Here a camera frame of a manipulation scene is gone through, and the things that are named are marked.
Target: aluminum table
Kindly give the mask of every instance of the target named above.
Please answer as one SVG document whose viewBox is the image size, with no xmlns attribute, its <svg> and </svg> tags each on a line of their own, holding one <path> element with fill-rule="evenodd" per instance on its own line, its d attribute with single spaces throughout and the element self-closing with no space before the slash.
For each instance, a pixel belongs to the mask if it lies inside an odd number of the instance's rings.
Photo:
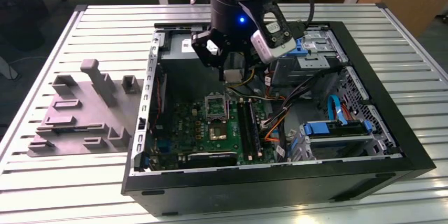
<svg viewBox="0 0 448 224">
<path fill-rule="evenodd" d="M 282 5 L 287 19 L 306 19 L 307 5 Z M 390 10 L 374 4 L 318 5 L 315 20 L 346 22 L 386 89 L 438 169 L 359 201 L 156 219 L 120 194 L 126 153 L 27 156 L 58 74 L 96 58 L 120 80 L 146 74 L 155 23 L 208 22 L 207 5 L 78 8 L 0 143 L 0 223 L 406 223 L 448 220 L 448 75 Z"/>
</svg>

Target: floor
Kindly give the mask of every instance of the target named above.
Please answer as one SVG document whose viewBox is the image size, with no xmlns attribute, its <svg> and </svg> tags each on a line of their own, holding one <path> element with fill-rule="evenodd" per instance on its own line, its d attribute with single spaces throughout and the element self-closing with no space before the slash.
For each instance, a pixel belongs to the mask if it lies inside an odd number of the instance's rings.
<svg viewBox="0 0 448 224">
<path fill-rule="evenodd" d="M 174 4 L 186 4 L 190 0 L 170 0 Z M 158 4 L 158 0 L 44 0 L 50 10 L 50 17 L 42 20 L 39 26 L 46 37 L 46 43 L 39 48 L 30 52 L 18 51 L 6 43 L 0 37 L 0 52 L 2 57 L 12 62 L 26 57 L 42 57 L 24 59 L 16 62 L 12 66 L 22 78 L 16 81 L 7 80 L 0 76 L 0 137 L 4 135 L 7 126 L 11 123 L 14 116 L 19 110 L 22 102 L 27 96 L 28 90 L 34 84 L 35 78 L 39 75 L 40 69 L 46 62 L 52 47 L 58 41 L 66 23 L 72 15 L 74 8 L 78 4 L 90 5 L 122 5 L 122 4 Z M 419 42 L 428 50 L 432 57 L 439 62 L 440 66 L 448 71 L 448 25 L 442 19 L 436 18 L 431 23 L 427 31 L 419 37 Z"/>
</svg>

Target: blue connector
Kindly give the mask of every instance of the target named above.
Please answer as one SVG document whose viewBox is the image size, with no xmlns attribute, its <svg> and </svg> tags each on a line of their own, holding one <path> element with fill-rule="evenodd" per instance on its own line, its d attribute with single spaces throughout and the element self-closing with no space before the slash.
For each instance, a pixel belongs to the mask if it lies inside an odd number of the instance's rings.
<svg viewBox="0 0 448 224">
<path fill-rule="evenodd" d="M 307 56 L 307 55 L 308 55 L 308 50 L 304 49 L 302 46 L 302 39 L 298 39 L 296 48 L 287 54 L 287 57 Z"/>
<path fill-rule="evenodd" d="M 315 134 L 328 134 L 330 129 L 327 123 L 310 123 L 311 129 Z"/>
<path fill-rule="evenodd" d="M 374 126 L 372 126 L 371 121 L 364 120 L 364 127 L 368 133 L 374 131 Z"/>
<path fill-rule="evenodd" d="M 327 123 L 308 123 L 303 125 L 303 128 L 306 130 L 306 135 L 330 133 Z"/>
</svg>

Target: metal frame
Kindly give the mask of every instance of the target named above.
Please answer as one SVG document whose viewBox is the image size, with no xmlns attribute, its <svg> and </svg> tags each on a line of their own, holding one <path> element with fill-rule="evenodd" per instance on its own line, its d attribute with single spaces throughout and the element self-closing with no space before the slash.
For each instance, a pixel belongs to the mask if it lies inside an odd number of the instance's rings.
<svg viewBox="0 0 448 224">
<path fill-rule="evenodd" d="M 307 18 L 308 5 L 286 4 L 280 8 L 290 20 Z M 38 79 L 0 143 L 0 202 L 8 202 L 0 204 L 2 223 L 183 220 L 378 224 L 448 220 L 448 84 L 428 65 L 426 58 L 431 56 L 424 56 L 415 49 L 419 44 L 403 36 L 403 28 L 395 25 L 399 21 L 374 4 L 318 4 L 315 20 L 344 21 L 438 169 L 358 201 L 170 218 L 155 218 L 131 197 L 120 195 L 126 153 L 35 159 L 26 154 L 32 139 L 27 136 L 34 134 L 39 125 L 34 121 L 43 118 L 43 108 L 51 104 L 51 96 L 43 95 L 52 94 L 48 82 L 55 71 L 72 71 L 95 55 L 102 71 L 144 78 L 154 24 L 210 22 L 208 6 L 88 6 L 76 24 L 80 12 L 75 15 L 52 52 L 58 55 L 40 73 L 44 79 Z"/>
</svg>

